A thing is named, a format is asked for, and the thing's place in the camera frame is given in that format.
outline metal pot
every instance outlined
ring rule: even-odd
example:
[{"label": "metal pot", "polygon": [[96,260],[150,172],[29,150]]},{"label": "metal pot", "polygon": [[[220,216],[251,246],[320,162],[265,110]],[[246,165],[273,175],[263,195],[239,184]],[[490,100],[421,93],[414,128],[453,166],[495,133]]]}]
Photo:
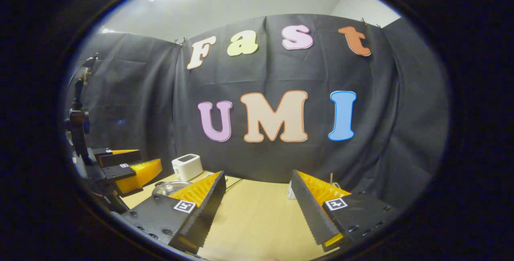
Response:
[{"label": "metal pot", "polygon": [[189,186],[190,184],[192,184],[192,183],[185,182],[185,181],[175,181],[175,182],[167,182],[167,183],[158,182],[155,184],[155,188],[152,191],[152,195],[160,194],[160,195],[169,196],[169,195],[175,193],[176,191]]}]

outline yellow gripper pad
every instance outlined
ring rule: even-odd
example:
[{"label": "yellow gripper pad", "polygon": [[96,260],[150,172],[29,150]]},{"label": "yellow gripper pad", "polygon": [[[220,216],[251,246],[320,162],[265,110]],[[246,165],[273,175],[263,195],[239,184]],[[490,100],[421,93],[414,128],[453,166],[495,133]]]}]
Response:
[{"label": "yellow gripper pad", "polygon": [[119,164],[134,164],[143,161],[141,151],[138,149],[124,149],[120,151],[104,151],[98,157],[98,162],[102,168],[118,166]]},{"label": "yellow gripper pad", "polygon": [[323,203],[351,193],[296,170],[292,172],[291,188],[316,244],[323,244],[325,251],[341,245],[343,235],[323,209]]},{"label": "yellow gripper pad", "polygon": [[145,184],[162,171],[160,159],[131,164],[130,168],[136,172],[136,175],[115,181],[121,191],[121,195],[143,189]]},{"label": "yellow gripper pad", "polygon": [[198,252],[211,229],[225,190],[224,171],[219,171],[169,195],[174,199],[193,202],[198,207],[180,229],[179,236],[172,246],[195,254]]}]

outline wooden table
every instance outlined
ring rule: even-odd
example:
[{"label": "wooden table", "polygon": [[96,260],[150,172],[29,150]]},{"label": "wooden table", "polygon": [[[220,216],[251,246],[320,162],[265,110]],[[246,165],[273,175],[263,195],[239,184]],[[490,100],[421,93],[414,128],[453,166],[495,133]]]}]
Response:
[{"label": "wooden table", "polygon": [[[209,174],[204,171],[190,182]],[[226,187],[237,180],[227,176]],[[160,181],[178,179],[170,175]],[[123,201],[134,208],[151,195],[154,184]],[[287,194],[288,184],[250,180],[229,188],[198,255],[211,261],[264,261],[272,257],[302,261],[325,255],[321,245],[316,245],[297,200],[289,200]]]}]

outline letter m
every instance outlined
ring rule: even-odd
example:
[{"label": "letter m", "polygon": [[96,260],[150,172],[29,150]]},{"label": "letter m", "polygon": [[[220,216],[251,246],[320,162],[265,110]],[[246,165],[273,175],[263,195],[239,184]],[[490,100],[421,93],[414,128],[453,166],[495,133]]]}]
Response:
[{"label": "letter m", "polygon": [[245,141],[256,143],[264,140],[259,132],[259,124],[271,141],[279,134],[282,124],[284,133],[280,139],[284,142],[303,142],[307,134],[303,128],[303,102],[307,93],[302,90],[286,92],[280,101],[277,111],[273,111],[262,93],[247,93],[241,96],[241,102],[246,105],[248,115],[248,133]]}]

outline purple letter u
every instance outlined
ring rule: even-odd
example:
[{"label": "purple letter u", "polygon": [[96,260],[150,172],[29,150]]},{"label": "purple letter u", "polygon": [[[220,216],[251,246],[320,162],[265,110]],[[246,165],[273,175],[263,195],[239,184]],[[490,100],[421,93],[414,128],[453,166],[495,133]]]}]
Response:
[{"label": "purple letter u", "polygon": [[211,120],[211,109],[212,104],[210,102],[200,102],[198,109],[200,109],[200,117],[202,118],[202,127],[204,133],[213,141],[224,142],[230,138],[230,109],[232,103],[228,101],[218,102],[216,107],[220,109],[222,115],[222,131],[215,131],[212,127]]}]

